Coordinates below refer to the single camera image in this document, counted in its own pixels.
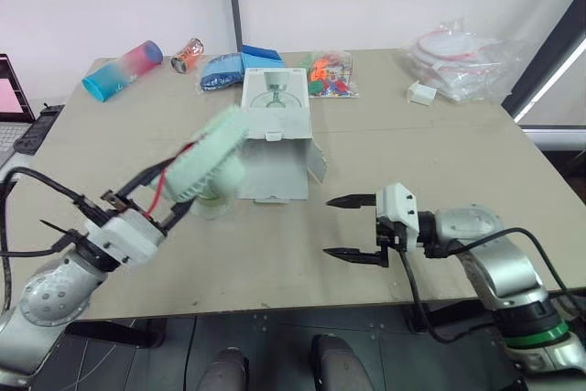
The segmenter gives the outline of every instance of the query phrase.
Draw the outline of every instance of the laptop keyboard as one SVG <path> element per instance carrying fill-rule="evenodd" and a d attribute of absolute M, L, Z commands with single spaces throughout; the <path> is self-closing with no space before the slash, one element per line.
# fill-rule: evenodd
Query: laptop keyboard
<path fill-rule="evenodd" d="M 8 151 L 28 130 L 27 125 L 0 125 L 0 152 Z"/>

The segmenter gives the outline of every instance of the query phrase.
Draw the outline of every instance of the white plastic bag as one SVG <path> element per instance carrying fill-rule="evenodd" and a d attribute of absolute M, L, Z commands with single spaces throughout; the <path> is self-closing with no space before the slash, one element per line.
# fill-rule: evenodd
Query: white plastic bag
<path fill-rule="evenodd" d="M 455 102 L 502 100 L 520 73 L 521 46 L 477 37 L 457 20 L 419 37 L 405 62 L 422 84 Z"/>

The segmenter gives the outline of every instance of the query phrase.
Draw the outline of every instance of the beige table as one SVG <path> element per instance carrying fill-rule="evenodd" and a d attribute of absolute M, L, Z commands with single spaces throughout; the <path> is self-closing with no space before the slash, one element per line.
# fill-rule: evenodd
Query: beige table
<path fill-rule="evenodd" d="M 295 66 L 302 54 L 288 54 Z M 238 201 L 215 221 L 189 216 L 152 262 L 120 268 L 92 297 L 88 319 L 411 301 L 396 255 L 390 268 L 351 265 L 325 255 L 333 246 L 375 250 L 374 210 L 327 207 L 331 197 L 370 192 L 400 181 L 420 210 L 476 201 L 506 225 L 523 226 L 543 243 L 569 287 L 586 285 L 586 207 L 556 170 L 495 104 L 430 107 L 407 103 L 412 82 L 391 50 L 355 53 L 359 99 L 314 100 L 314 136 L 329 162 L 323 184 L 311 181 L 309 200 L 288 205 Z M 92 67 L 104 64 L 98 60 Z M 209 116 L 238 103 L 241 88 L 198 94 L 194 75 L 166 61 L 107 103 L 78 86 L 35 157 L 34 167 L 95 201 L 138 170 L 176 151 Z M 147 206 L 153 192 L 135 199 Z M 163 214 L 168 205 L 161 205 Z M 9 202 L 15 250 L 57 238 L 38 219 L 81 227 L 81 215 L 59 195 L 22 179 Z M 532 246 L 527 251 L 550 289 L 557 288 Z M 474 297 L 460 264 L 412 255 L 425 300 Z M 42 260 L 13 264 L 15 295 Z"/>

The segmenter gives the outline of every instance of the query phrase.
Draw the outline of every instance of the small white box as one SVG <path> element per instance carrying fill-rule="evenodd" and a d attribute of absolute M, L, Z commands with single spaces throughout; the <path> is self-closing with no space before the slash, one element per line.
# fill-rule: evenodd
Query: small white box
<path fill-rule="evenodd" d="M 430 105 L 436 97 L 436 92 L 437 89 L 424 86 L 419 84 L 419 81 L 415 81 L 407 89 L 407 99 L 410 103 Z"/>
<path fill-rule="evenodd" d="M 304 69 L 247 69 L 241 107 L 248 116 L 242 148 L 246 177 L 239 199 L 285 203 L 309 197 L 308 170 L 322 181 L 327 169 L 313 142 Z"/>

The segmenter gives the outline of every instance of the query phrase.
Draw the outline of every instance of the plastic bag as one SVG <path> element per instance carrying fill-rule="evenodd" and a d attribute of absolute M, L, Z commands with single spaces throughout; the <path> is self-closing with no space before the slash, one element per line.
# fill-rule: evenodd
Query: plastic bag
<path fill-rule="evenodd" d="M 235 53 L 210 60 L 203 68 L 200 85 L 204 91 L 215 91 L 243 80 L 242 58 L 240 53 Z"/>
<path fill-rule="evenodd" d="M 308 71 L 310 98 L 357 98 L 352 55 L 343 51 L 312 52 L 302 62 Z"/>
<path fill-rule="evenodd" d="M 522 45 L 466 32 L 462 20 L 424 34 L 405 53 L 407 68 L 455 102 L 504 99 L 522 67 Z"/>

